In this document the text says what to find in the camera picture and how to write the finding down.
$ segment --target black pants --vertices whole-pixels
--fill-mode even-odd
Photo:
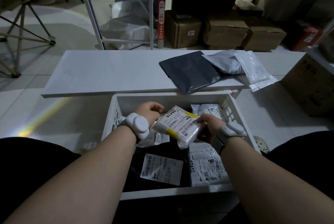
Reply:
[[[265,157],[334,199],[331,169],[334,131],[289,140]],[[64,147],[30,138],[0,139],[0,223],[46,181],[79,158]],[[222,223],[249,223],[238,204]]]

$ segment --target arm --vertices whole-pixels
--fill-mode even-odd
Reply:
[[[223,121],[204,115],[212,135]],[[221,160],[253,223],[334,223],[334,201],[302,179],[269,161],[244,139],[232,137]]]
[[[137,110],[149,125],[163,106]],[[127,126],[111,132],[96,148],[41,186],[5,221],[9,223],[111,223],[130,167],[136,135]]]

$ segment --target hand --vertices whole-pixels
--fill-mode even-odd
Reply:
[[[160,113],[163,110],[163,106],[157,102],[146,102],[142,103],[136,110],[139,116],[143,116],[147,119],[149,127],[151,127],[154,122],[160,118]]]
[[[197,120],[198,123],[206,122],[211,136],[215,136],[225,122],[212,114],[202,114]]]

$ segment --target white wrist tracker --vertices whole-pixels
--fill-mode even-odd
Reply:
[[[220,155],[228,139],[233,136],[247,136],[247,133],[242,125],[238,124],[236,121],[229,121],[220,128],[219,132],[211,140],[211,146]]]
[[[137,113],[133,112],[126,117],[125,121],[140,140],[144,140],[148,137],[150,129],[145,117],[139,116]]]

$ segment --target black package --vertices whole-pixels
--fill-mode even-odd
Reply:
[[[156,156],[181,160],[183,162],[183,165],[182,165],[180,185],[177,186],[169,183],[163,183],[141,178],[140,176],[143,169],[144,159],[147,154],[148,155],[154,154]],[[188,149],[180,150],[179,146],[177,145],[177,141],[172,138],[170,138],[170,142],[161,143],[156,146],[136,148],[135,154],[132,157],[130,169],[123,188],[123,192],[191,186],[190,167],[188,160],[189,160]]]
[[[226,75],[202,54],[202,51],[196,51],[159,62],[166,75],[184,95],[214,84]]]

